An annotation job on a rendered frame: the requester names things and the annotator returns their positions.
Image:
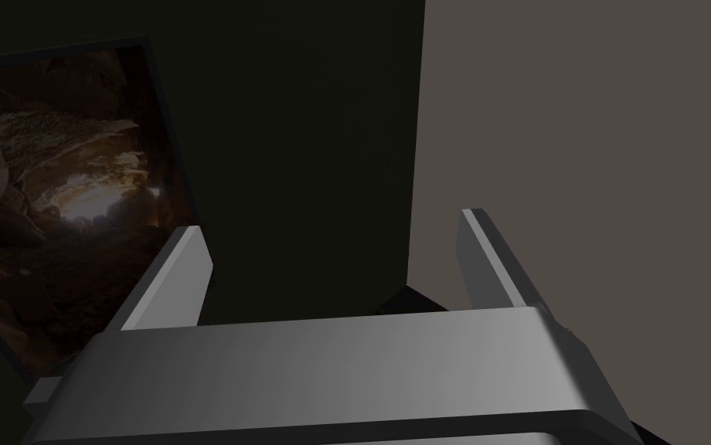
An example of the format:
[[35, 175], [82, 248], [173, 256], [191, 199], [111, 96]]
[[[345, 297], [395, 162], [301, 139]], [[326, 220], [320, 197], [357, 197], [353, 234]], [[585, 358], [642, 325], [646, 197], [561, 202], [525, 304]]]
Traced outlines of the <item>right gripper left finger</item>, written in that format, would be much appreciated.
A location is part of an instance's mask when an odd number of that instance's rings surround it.
[[105, 330], [196, 326], [212, 273], [201, 228], [177, 228]]

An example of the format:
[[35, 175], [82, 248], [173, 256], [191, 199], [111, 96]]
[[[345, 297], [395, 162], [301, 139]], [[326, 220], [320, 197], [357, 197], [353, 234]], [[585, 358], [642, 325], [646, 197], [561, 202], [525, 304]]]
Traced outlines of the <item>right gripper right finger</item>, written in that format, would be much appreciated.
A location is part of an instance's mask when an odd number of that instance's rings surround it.
[[484, 209], [459, 213], [456, 255], [471, 307], [551, 311]]

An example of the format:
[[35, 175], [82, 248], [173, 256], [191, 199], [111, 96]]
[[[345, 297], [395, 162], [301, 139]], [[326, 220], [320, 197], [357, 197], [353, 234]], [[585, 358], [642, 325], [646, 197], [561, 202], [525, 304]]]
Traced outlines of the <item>framed cave picture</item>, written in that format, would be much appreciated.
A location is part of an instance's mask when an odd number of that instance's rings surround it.
[[197, 205], [146, 36], [0, 55], [0, 352], [57, 375]]

